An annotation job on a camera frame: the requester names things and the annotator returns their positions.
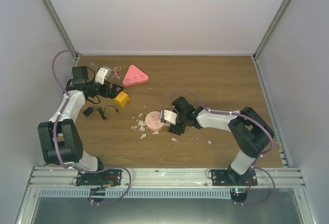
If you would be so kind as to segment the black power adapter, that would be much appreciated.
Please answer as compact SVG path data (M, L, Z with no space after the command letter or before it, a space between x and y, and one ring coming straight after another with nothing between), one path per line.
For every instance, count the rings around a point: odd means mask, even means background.
M92 113L94 112L94 108L93 107L88 107L86 110L83 111L83 115L85 117L90 116Z

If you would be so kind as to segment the pink triangular power strip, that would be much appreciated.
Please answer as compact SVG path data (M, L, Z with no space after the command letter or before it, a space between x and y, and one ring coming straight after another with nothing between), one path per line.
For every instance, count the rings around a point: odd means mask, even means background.
M149 81L149 76L137 68L135 65L130 65L127 73L122 81L124 87L146 83Z

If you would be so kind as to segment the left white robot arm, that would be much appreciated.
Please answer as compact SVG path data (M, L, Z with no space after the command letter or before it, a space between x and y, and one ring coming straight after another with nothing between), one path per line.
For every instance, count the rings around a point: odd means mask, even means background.
M75 122L81 108L90 98L114 99L123 92L123 87L107 81L112 69L101 67L92 78L89 67L74 67L72 77L66 83L62 102L56 113L47 122L38 125L42 154L47 164L73 167L88 173L95 185L102 184L106 172L101 160L84 151Z

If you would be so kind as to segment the round pink socket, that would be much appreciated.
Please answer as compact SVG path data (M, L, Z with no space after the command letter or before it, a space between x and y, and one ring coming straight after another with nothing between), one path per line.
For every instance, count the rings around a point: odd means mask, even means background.
M154 132L160 131L165 126L161 121L160 112L158 111L148 113L145 117L145 124L149 130Z

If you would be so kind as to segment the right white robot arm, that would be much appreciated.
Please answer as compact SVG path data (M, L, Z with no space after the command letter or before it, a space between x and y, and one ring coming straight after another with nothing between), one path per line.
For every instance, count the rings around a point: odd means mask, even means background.
M230 132L239 152L230 163L228 181L240 185L246 179L247 171L258 158L273 149L274 132L271 127L251 107L240 111L221 111L199 106L195 108L184 97L172 102L173 110L163 109L160 118L169 124L169 132L182 135L187 126L197 129L215 128Z

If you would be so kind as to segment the yellow cube socket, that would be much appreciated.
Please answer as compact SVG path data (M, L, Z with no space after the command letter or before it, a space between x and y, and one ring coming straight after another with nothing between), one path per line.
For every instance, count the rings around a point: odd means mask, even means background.
M122 91L120 94L117 95L117 97L113 99L113 101L118 106L125 107L129 103L130 99L128 94Z

